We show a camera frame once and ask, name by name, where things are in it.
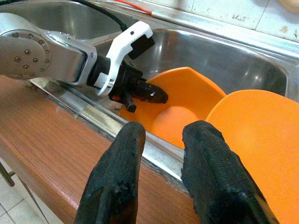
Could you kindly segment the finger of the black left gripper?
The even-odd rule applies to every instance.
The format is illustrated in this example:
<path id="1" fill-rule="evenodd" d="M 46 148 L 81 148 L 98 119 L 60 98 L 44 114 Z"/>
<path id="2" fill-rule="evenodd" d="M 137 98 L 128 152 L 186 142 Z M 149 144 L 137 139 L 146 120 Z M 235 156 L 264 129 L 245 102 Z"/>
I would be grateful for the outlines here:
<path id="1" fill-rule="evenodd" d="M 168 94 L 160 87 L 138 80 L 134 90 L 134 97 L 150 103 L 165 104 Z"/>

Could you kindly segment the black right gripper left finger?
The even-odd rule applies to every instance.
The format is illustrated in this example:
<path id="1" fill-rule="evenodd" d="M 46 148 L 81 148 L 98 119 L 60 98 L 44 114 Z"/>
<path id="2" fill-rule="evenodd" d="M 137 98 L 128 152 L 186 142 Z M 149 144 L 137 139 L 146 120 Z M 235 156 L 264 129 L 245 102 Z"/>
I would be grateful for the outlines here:
<path id="1" fill-rule="evenodd" d="M 128 122 L 92 169 L 74 223 L 134 224 L 138 211 L 138 183 L 146 134 Z"/>

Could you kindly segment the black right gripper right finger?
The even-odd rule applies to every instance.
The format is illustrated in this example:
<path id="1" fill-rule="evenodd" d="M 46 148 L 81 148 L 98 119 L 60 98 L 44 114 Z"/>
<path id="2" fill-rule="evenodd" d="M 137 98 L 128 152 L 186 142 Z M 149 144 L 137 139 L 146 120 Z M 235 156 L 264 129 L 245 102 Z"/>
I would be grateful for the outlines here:
<path id="1" fill-rule="evenodd" d="M 277 224 L 261 190 L 225 142 L 206 121 L 183 129 L 181 180 L 202 224 Z"/>

